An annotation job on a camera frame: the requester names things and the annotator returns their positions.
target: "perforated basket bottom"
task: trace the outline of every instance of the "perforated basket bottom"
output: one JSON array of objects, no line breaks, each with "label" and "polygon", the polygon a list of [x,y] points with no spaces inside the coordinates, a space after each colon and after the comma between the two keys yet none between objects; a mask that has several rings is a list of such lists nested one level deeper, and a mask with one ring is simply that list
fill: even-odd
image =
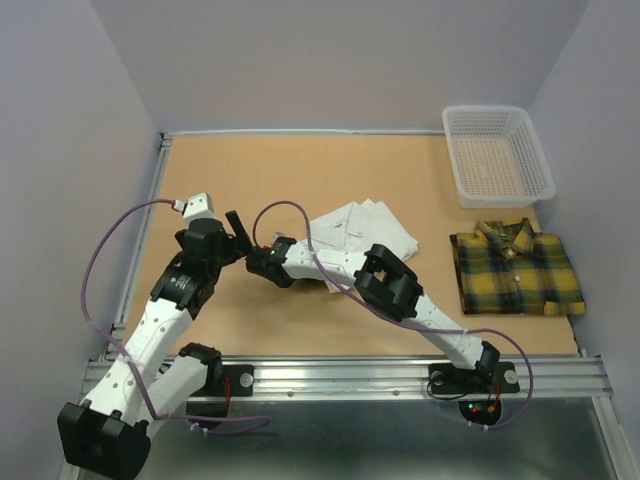
[{"label": "perforated basket bottom", "polygon": [[454,140],[458,171],[467,195],[522,195],[508,140]]}]

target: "shirt collar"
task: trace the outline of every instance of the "shirt collar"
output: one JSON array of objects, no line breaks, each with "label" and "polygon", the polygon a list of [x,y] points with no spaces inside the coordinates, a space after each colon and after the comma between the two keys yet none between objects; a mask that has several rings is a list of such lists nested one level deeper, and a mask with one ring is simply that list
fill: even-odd
[{"label": "shirt collar", "polygon": [[510,222],[482,222],[476,224],[476,235],[484,235],[489,244],[505,257],[512,249],[523,255],[533,253],[535,232],[528,218]]}]

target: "gray floor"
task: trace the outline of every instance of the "gray floor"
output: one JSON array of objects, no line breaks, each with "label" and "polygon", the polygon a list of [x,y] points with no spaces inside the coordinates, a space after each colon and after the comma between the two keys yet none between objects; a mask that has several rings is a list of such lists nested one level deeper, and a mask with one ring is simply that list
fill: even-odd
[{"label": "gray floor", "polygon": [[[513,412],[519,402],[505,403]],[[536,400],[498,432],[470,429],[455,402],[289,403],[260,433],[203,437],[175,421],[155,438],[139,480],[612,479],[589,399]],[[98,477],[85,474],[83,480]]]}]

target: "metal frame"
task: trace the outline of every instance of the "metal frame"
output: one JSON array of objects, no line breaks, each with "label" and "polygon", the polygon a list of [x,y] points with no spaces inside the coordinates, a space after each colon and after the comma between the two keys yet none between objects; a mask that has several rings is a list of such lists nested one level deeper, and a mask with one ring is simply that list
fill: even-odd
[{"label": "metal frame", "polygon": [[[309,129],[243,129],[204,132],[175,132],[163,134],[158,165],[152,181],[149,198],[160,188],[172,139],[178,136],[200,135],[442,135],[431,130],[309,130]],[[152,209],[148,209],[136,243],[134,261],[128,272],[125,291],[120,302],[113,334],[122,339],[130,309],[133,288],[137,282],[142,252],[146,246]],[[82,395],[97,382],[116,357],[108,348],[102,358],[89,362]],[[528,374],[521,358],[513,361],[526,395]],[[617,420],[611,397],[613,390],[600,358],[580,356],[532,356],[534,399],[538,398],[592,398],[606,448],[621,480],[639,479],[637,467],[630,453],[624,432]],[[426,376],[429,365],[445,362],[444,356],[407,357],[225,357],[227,364],[251,363],[256,367],[254,395],[234,399],[242,402],[322,402],[322,401],[380,401],[430,400],[426,395]],[[210,398],[192,398],[190,401],[210,401]],[[59,480],[77,480],[80,470],[63,462]]]}]

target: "table surface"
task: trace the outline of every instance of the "table surface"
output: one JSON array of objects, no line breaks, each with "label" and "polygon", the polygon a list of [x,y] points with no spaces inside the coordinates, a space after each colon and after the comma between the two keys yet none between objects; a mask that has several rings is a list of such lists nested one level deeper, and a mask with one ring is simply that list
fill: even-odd
[{"label": "table surface", "polygon": [[[449,235],[472,231],[477,220],[529,217],[532,208],[463,209],[458,205],[443,136],[194,136],[173,140],[159,197],[213,198],[216,215],[237,210],[247,231],[268,203],[299,202],[311,218],[348,202],[384,201],[419,242],[407,264],[425,292],[466,328],[491,327],[516,339],[531,354],[576,354],[566,317],[465,316],[460,307]],[[149,292],[178,250],[173,235],[184,228],[169,208],[153,215],[126,338],[142,315]],[[277,207],[258,228],[270,244],[274,232],[304,238],[300,214]],[[486,337],[505,354],[517,353]],[[226,267],[214,296],[174,346],[214,346],[225,355],[408,355],[440,354],[419,334],[387,324],[324,284],[280,289],[245,271]]]}]

